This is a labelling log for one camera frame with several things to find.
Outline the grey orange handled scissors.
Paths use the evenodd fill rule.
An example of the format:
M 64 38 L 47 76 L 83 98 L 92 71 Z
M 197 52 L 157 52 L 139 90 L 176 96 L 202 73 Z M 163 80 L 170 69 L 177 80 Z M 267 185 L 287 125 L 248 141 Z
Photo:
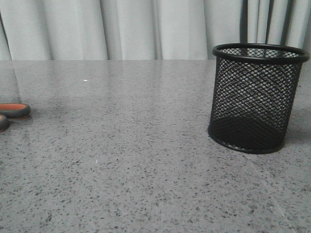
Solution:
M 1 103 L 0 104 L 0 131 L 9 127 L 9 119 L 24 118 L 31 113 L 31 108 L 23 103 Z

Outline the black mesh pen bucket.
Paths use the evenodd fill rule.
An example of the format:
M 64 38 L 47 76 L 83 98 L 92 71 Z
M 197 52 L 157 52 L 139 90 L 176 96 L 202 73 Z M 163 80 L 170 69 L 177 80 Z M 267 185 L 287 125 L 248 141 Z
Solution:
M 280 150 L 307 51 L 295 47 L 230 43 L 216 57 L 209 136 L 222 146 L 251 153 Z

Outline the light grey curtain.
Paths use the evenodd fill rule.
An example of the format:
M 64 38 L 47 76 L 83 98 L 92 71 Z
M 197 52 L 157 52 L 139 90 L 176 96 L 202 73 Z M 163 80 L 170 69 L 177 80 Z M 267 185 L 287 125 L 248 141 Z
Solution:
M 211 59 L 240 43 L 242 0 L 3 0 L 2 60 Z M 247 43 L 310 50 L 308 0 L 248 0 Z

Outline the black vertical pole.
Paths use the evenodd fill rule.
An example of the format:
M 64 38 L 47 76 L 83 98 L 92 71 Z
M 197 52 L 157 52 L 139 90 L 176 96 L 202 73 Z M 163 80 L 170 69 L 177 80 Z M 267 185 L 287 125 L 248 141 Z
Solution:
M 247 43 L 248 30 L 248 0 L 242 0 L 240 16 L 240 42 Z

